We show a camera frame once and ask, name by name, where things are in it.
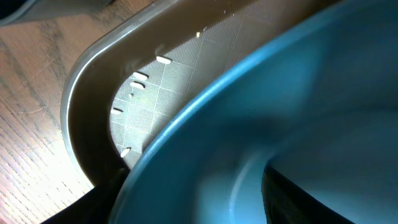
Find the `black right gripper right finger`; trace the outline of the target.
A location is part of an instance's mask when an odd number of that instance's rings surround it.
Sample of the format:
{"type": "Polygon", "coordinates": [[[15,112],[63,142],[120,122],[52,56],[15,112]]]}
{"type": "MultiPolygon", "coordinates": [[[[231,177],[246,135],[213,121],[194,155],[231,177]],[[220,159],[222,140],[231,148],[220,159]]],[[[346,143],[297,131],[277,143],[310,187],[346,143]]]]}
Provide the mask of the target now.
{"type": "Polygon", "coordinates": [[[262,197],[269,224],[353,224],[271,166],[264,169],[262,197]]]}

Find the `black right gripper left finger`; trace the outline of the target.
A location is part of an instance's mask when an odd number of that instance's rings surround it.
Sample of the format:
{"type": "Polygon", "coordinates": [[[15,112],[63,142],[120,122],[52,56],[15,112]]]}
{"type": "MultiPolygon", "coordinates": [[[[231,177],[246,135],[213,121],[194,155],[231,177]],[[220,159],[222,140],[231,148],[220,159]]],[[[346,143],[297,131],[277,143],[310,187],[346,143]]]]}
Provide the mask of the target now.
{"type": "Polygon", "coordinates": [[[119,169],[115,176],[99,184],[75,203],[42,224],[107,223],[109,214],[129,171],[119,169]]]}

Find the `dark blue plate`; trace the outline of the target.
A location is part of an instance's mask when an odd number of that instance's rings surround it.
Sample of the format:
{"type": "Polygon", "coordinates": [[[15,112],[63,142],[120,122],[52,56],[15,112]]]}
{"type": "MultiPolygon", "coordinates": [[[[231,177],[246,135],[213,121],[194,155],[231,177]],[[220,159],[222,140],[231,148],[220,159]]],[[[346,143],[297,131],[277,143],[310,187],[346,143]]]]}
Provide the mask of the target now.
{"type": "Polygon", "coordinates": [[[192,100],[128,175],[110,223],[267,223],[271,166],[353,223],[397,222],[397,2],[343,1],[192,100]]]}

